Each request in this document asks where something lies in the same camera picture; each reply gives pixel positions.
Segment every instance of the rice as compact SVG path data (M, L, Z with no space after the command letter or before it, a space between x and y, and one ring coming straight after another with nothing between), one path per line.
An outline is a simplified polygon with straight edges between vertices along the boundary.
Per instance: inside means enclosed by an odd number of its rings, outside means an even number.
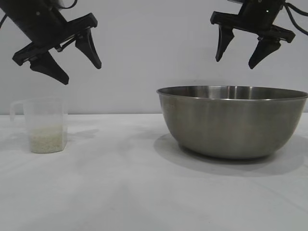
M30 134L30 150L33 153L55 153L63 151L66 145L66 132L62 126L34 129Z

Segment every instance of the white tablecloth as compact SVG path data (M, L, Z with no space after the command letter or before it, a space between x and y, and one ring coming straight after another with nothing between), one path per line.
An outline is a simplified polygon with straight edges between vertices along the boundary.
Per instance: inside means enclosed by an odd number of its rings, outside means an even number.
M0 116L1 231L307 231L308 114L276 155L182 150L162 115L72 115L69 142L32 154Z

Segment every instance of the robotic arm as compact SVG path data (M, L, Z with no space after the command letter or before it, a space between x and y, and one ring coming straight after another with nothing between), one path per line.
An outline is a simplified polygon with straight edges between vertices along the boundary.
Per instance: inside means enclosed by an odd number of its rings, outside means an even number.
M20 66L29 61L31 70L68 84L68 75L55 62L49 50L55 48L62 52L76 42L76 47L100 69L102 63L91 35L91 28L98 24L94 15L89 13L68 22L59 11L61 8L70 9L76 3L77 0L71 7L64 8L58 0L0 0L0 8L6 16L32 41L16 52L13 60Z
M297 13L308 16L286 0L229 0L243 4L238 14L213 12L212 24L219 25L219 41L216 60L219 62L228 45L234 38L233 29L239 29L258 35L258 45L249 60L253 69L259 62L281 46L280 41L291 43L295 34L291 30L273 25L279 11L285 7L294 26L308 35L292 17L290 8ZM84 53L98 69L102 63L95 50L91 28L97 26L97 20L89 13L73 21L66 21L59 9L64 8L59 0L0 0L0 8L32 41L16 52L13 60L18 64L29 61L33 71L51 76L68 84L69 77L55 62L49 50L55 48L63 51L68 45L76 42L76 47Z
M304 12L285 0L229 0L243 4L238 14L213 12L212 24L219 25L219 41L216 60L219 62L228 45L234 38L233 29L243 30L258 35L258 45L249 60L249 67L253 69L258 63L281 46L280 41L291 43L295 37L293 31L273 25L280 10L286 8L294 26L308 35L294 20L290 8L297 13L308 16Z

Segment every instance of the cup handle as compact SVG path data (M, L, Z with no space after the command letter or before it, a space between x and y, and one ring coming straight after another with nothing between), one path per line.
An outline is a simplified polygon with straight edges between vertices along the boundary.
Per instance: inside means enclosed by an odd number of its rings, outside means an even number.
M15 102L11 103L11 105L10 105L10 120L11 120L11 122L14 122L14 120L15 120L16 106L20 105L20 104L24 104L24 102L25 102L24 100L20 100L20 101L15 101Z

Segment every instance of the bowl rim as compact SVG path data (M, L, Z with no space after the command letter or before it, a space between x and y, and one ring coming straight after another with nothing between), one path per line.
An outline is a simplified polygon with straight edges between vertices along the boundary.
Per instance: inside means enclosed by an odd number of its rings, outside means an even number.
M292 98L279 98L279 99L217 99L217 98L202 98L202 97L192 97L192 96L184 96L184 95L174 95L174 94L168 94L163 93L162 90L164 89L172 89L172 88L185 88L185 87L243 87L243 88L258 88L258 89L271 89L271 90L287 90L287 91L293 91L297 93L302 93L305 96L301 97L292 97ZM173 87L165 87L160 88L156 91L159 95L165 95L170 97L176 97L176 98L184 98L184 99L196 99L196 100L205 100L205 101L243 101L243 102L271 102L271 101L289 101L289 100L302 100L308 98L308 93L304 91L299 90L291 90L291 89L284 89L284 88L270 88L270 87L254 87L254 86L235 86L235 85L188 85L188 86L173 86Z

